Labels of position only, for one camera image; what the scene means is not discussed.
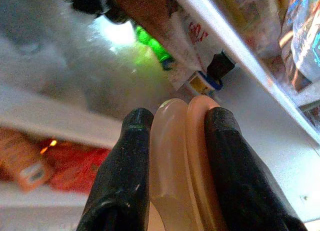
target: beige silicone object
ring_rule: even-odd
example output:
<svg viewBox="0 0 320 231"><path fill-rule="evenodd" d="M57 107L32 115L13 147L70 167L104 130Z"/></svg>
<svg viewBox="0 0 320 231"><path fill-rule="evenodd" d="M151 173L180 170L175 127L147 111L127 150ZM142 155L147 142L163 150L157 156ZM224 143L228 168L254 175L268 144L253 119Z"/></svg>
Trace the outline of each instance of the beige silicone object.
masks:
<svg viewBox="0 0 320 231"><path fill-rule="evenodd" d="M166 231L203 231L186 150L188 105L177 98L157 110L150 136L150 201Z"/></svg>
<svg viewBox="0 0 320 231"><path fill-rule="evenodd" d="M208 96L194 97L187 110L186 148L192 187L206 231L226 231L213 183L205 141L205 115L219 105Z"/></svg>
<svg viewBox="0 0 320 231"><path fill-rule="evenodd" d="M152 202L149 206L148 231L166 231L160 214Z"/></svg>

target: plastic bottle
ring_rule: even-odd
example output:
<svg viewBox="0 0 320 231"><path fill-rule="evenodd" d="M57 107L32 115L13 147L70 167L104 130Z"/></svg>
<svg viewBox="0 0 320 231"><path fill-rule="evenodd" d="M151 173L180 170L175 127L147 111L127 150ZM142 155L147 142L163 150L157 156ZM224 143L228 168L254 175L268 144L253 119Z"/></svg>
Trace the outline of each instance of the plastic bottle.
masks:
<svg viewBox="0 0 320 231"><path fill-rule="evenodd" d="M319 0L301 0L293 19L291 42L296 68L312 83L320 80Z"/></svg>
<svg viewBox="0 0 320 231"><path fill-rule="evenodd" d="M36 145L22 133L5 127L0 127L0 168L13 177L24 192L42 185L53 174Z"/></svg>
<svg viewBox="0 0 320 231"><path fill-rule="evenodd" d="M285 14L285 18L282 25L282 31L279 37L279 45L281 48L281 57L285 64L285 76L288 82L292 84L294 89L298 92L303 90L305 87L311 84L311 81L301 72L300 69L296 66L296 60L293 54L300 55L301 50L295 50L295 47L300 45L300 42L303 44L303 38L294 39L294 32L298 30L293 30L294 20L297 17L300 3L302 0L288 0L288 8ZM299 31L303 36L307 32L305 29ZM304 51L307 51L311 48L309 45L304 46ZM307 65L303 65L302 68L309 67L309 59L306 59L306 56L303 57L300 61L307 61Z"/></svg>
<svg viewBox="0 0 320 231"><path fill-rule="evenodd" d="M170 69L170 64L174 60L164 47L155 38L148 34L143 27L137 26L135 31L139 42L152 48L154 54L165 70Z"/></svg>

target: plastic bag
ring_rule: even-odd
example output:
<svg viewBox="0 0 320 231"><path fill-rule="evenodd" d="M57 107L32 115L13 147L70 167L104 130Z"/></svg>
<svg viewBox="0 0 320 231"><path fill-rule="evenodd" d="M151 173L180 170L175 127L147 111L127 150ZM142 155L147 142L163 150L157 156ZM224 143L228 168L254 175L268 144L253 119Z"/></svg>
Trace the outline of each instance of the plastic bag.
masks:
<svg viewBox="0 0 320 231"><path fill-rule="evenodd" d="M301 0L291 42L296 67L311 82L320 78L320 0Z"/></svg>
<svg viewBox="0 0 320 231"><path fill-rule="evenodd" d="M279 44L288 79L299 92L320 79L320 0L289 0Z"/></svg>
<svg viewBox="0 0 320 231"><path fill-rule="evenodd" d="M279 0L221 0L228 19L260 58L280 54Z"/></svg>
<svg viewBox="0 0 320 231"><path fill-rule="evenodd" d="M304 115L314 125L316 130L320 132L320 106L316 106L311 110L305 111Z"/></svg>
<svg viewBox="0 0 320 231"><path fill-rule="evenodd" d="M98 168L110 151L71 143L49 148L44 156L55 169L49 185L56 190L89 194Z"/></svg>
<svg viewBox="0 0 320 231"><path fill-rule="evenodd" d="M299 11L301 0L289 0L288 9L282 25L279 37L279 45L282 49L281 57L285 64L287 80L298 92L308 86L311 82L296 67L292 54L293 24Z"/></svg>

